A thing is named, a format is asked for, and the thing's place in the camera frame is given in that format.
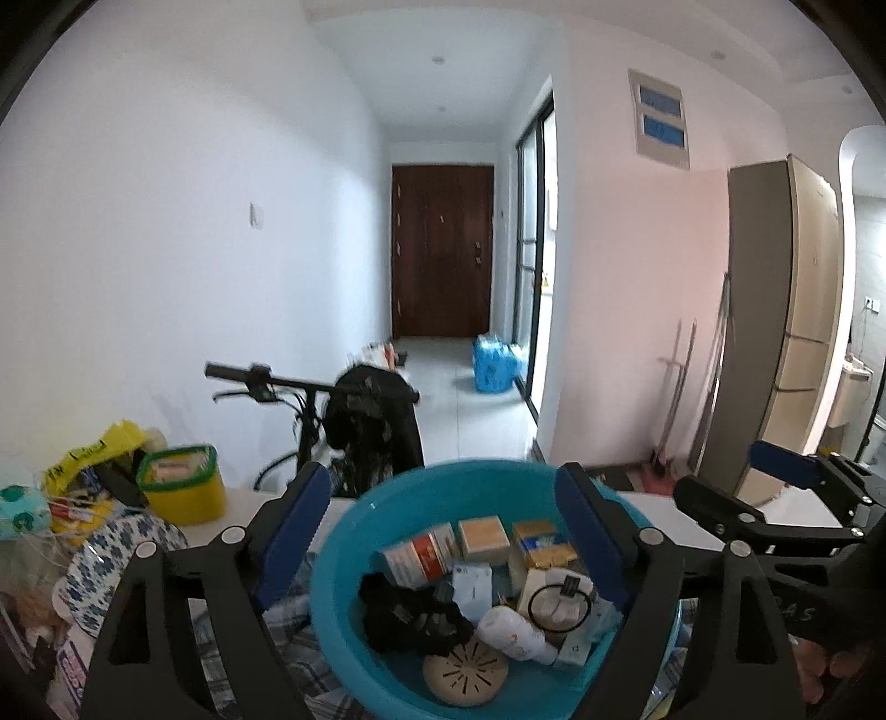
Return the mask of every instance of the human hand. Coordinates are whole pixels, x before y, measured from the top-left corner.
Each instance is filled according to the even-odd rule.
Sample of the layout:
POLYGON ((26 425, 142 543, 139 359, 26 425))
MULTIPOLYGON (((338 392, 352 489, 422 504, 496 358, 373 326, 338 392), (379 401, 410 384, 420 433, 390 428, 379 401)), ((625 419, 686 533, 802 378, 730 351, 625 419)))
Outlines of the human hand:
POLYGON ((826 673, 831 677, 852 677, 864 667, 870 646, 862 644, 851 650, 842 650, 828 658, 828 653, 818 643, 800 639, 793 646, 797 670, 800 673, 800 689, 807 705, 821 702, 825 688, 823 678, 826 673))

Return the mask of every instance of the blue gripper pad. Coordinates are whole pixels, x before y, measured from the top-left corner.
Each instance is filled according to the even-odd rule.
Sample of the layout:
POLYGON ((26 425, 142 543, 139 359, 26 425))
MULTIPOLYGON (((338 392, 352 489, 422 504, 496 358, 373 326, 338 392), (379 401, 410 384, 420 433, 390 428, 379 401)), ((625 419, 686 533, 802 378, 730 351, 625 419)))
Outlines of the blue gripper pad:
POLYGON ((579 465, 570 463, 557 470, 554 498, 597 591, 624 612, 633 599, 624 573, 636 562, 633 533, 637 526, 624 506, 607 499, 602 494, 605 489, 598 487, 579 465))
POLYGON ((763 440, 753 442, 748 448, 748 464, 795 488, 808 490, 821 482, 815 458, 797 455, 763 440))
POLYGON ((308 463, 283 496, 265 503, 249 524, 249 554, 260 570, 252 596, 262 612, 289 590, 331 495, 326 468, 308 463))

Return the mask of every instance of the refrigerator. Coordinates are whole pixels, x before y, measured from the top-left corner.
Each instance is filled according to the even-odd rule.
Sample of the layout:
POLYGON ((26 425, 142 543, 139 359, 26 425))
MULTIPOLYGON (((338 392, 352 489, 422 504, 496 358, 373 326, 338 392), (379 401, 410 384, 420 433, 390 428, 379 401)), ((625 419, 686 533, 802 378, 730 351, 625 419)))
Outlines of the refrigerator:
POLYGON ((843 280, 830 185, 794 156, 729 172, 729 302, 697 474, 751 505, 783 483, 748 467, 763 439, 801 452, 828 371, 843 280))

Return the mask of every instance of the floor mat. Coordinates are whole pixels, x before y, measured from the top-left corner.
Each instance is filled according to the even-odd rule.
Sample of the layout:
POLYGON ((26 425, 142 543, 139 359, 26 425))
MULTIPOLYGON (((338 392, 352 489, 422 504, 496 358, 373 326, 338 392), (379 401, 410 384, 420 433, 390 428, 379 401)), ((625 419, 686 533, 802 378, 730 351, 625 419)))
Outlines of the floor mat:
POLYGON ((664 476, 653 470, 652 465, 644 463, 641 470, 643 491, 650 495, 663 495, 673 497, 673 489, 677 486, 677 478, 671 475, 671 468, 667 467, 664 476))

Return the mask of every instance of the light switch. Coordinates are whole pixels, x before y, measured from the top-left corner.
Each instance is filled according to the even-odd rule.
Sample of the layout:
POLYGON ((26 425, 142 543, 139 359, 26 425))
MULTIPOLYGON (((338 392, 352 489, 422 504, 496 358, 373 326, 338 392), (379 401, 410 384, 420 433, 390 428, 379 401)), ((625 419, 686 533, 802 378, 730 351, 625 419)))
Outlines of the light switch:
POLYGON ((254 202, 249 203, 249 224, 256 230, 265 226, 265 211, 254 202))

